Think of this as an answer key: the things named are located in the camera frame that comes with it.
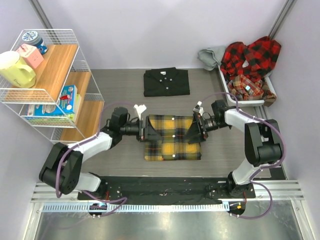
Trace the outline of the yellow plaid long sleeve shirt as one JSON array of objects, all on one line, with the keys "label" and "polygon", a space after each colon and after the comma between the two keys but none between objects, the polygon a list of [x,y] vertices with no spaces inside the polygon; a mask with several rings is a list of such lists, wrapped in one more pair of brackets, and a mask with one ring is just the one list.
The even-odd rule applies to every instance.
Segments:
[{"label": "yellow plaid long sleeve shirt", "polygon": [[148,118],[161,139],[145,144],[145,161],[197,161],[202,158],[201,145],[189,144],[185,139],[193,123],[192,116],[150,114]]}]

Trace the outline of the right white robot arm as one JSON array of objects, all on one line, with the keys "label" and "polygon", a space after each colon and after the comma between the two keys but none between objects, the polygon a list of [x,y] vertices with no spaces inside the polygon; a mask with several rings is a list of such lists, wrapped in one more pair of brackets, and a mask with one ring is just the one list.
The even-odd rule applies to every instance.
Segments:
[{"label": "right white robot arm", "polygon": [[233,198],[249,190],[252,179],[270,168],[284,156],[284,145],[276,120],[257,119],[237,106],[227,106],[223,100],[211,104],[213,115],[204,117],[202,102],[193,108],[192,124],[184,138],[189,144],[207,140],[209,132],[236,128],[244,134],[245,159],[226,179],[226,193]]}]

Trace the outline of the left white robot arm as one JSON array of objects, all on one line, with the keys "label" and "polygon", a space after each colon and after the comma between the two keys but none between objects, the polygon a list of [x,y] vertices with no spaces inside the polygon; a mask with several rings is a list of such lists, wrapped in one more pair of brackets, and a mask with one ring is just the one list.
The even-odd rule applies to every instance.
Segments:
[{"label": "left white robot arm", "polygon": [[161,140],[150,119],[142,120],[146,106],[135,105],[133,108],[137,115],[134,120],[130,119],[127,108],[117,107],[106,125],[93,136],[72,144],[54,144],[39,173],[39,180],[54,188],[58,198],[73,191],[87,191],[93,198],[102,199],[107,192],[105,184],[100,176],[83,173],[83,162],[114,148],[123,136],[134,136],[139,142]]}]

